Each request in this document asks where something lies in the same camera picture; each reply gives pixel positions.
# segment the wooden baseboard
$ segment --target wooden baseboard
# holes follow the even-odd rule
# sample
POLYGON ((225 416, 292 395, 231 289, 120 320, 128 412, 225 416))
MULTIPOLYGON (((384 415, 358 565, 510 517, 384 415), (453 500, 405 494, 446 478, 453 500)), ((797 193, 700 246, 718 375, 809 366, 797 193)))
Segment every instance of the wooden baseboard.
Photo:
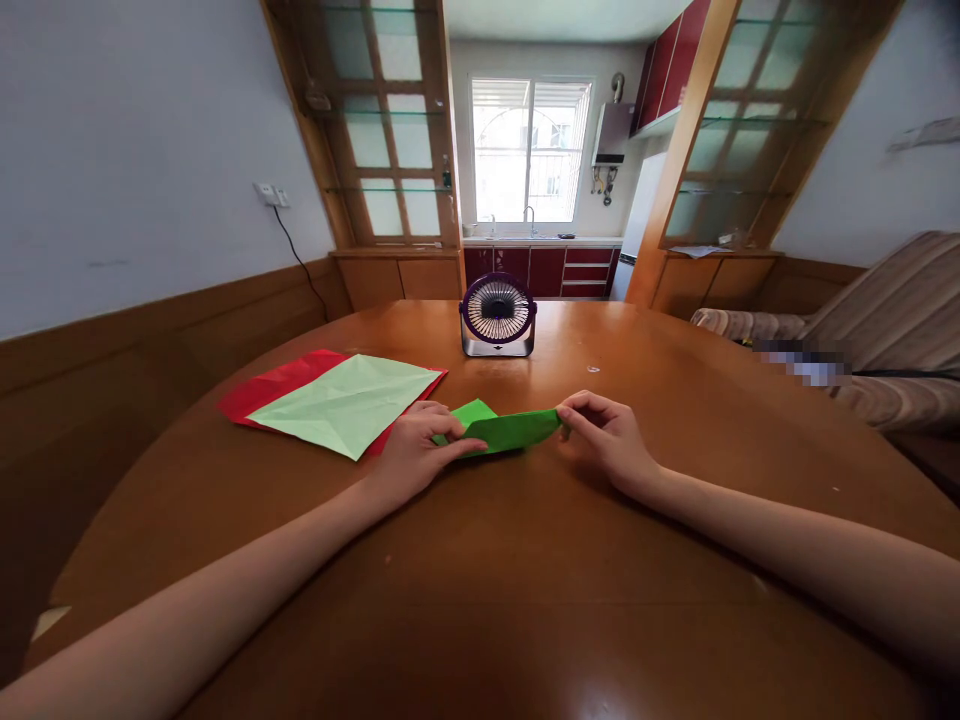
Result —
MULTIPOLYGON (((336 262, 307 267, 327 317, 352 312, 336 262)), ((0 343, 0 686, 140 453, 223 378, 321 324, 293 266, 0 343)))
POLYGON ((852 265, 778 258, 753 309, 812 315, 865 271, 852 265))

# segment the desk fan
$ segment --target desk fan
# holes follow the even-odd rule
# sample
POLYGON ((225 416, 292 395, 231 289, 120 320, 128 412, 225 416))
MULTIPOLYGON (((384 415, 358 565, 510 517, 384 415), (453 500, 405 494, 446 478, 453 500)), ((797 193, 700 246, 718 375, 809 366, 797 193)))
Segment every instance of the desk fan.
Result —
POLYGON ((537 304, 509 273, 487 273, 460 302, 460 341, 469 357, 527 357, 537 304))

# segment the power cord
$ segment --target power cord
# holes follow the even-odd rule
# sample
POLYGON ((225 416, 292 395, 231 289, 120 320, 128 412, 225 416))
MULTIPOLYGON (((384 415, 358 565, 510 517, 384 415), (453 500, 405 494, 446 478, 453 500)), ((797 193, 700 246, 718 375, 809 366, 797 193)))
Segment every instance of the power cord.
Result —
POLYGON ((280 223, 280 227, 283 229, 283 234, 287 236, 287 242, 290 243, 290 249, 293 250, 293 256, 297 259, 297 262, 300 263, 300 267, 303 268, 303 272, 307 275, 307 284, 310 286, 310 289, 313 290, 313 294, 317 296, 317 300, 320 301, 320 307, 323 308, 323 324, 326 325, 329 321, 327 318, 327 303, 324 302, 323 297, 317 292, 317 289, 313 286, 313 278, 310 277, 310 271, 307 270, 307 266, 303 264, 303 260, 300 259, 300 256, 297 254, 297 249, 293 246, 293 239, 290 237, 290 233, 287 232, 287 226, 283 224, 283 220, 280 219, 280 211, 277 210, 277 206, 273 206, 273 214, 277 216, 277 222, 280 223))

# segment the wooden table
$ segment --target wooden table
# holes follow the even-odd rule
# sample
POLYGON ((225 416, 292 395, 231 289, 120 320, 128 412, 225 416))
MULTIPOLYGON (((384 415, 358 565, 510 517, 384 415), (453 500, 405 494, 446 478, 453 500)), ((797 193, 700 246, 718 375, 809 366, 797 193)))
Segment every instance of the wooden table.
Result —
MULTIPOLYGON (((87 531, 52 598, 73 610, 31 662, 363 472, 215 409, 237 382, 317 348, 449 368, 433 399, 451 407, 535 410, 589 388, 632 405, 670 467, 960 558, 960 514, 930 482, 748 350, 620 303, 540 303, 529 359, 465 358, 457 323, 455 302, 401 301, 307 333, 213 390, 87 531)), ((359 538, 184 716, 903 718, 926 702, 892 655, 624 500, 577 447, 550 440, 458 464, 359 538)))

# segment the light green paper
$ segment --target light green paper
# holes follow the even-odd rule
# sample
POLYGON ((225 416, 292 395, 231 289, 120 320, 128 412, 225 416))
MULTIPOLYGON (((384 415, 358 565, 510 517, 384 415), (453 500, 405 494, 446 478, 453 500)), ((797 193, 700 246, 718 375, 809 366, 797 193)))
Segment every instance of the light green paper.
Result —
MULTIPOLYGON (((492 455, 493 453, 517 450, 543 442, 560 427, 560 418, 556 410, 537 410, 498 417, 486 403, 474 400, 451 411, 463 423, 465 438, 479 438, 487 443, 487 449, 473 455, 492 455)), ((438 445, 446 445, 442 435, 434 437, 438 445)))
POLYGON ((354 355, 248 417, 357 460, 439 375, 396 360, 354 355))

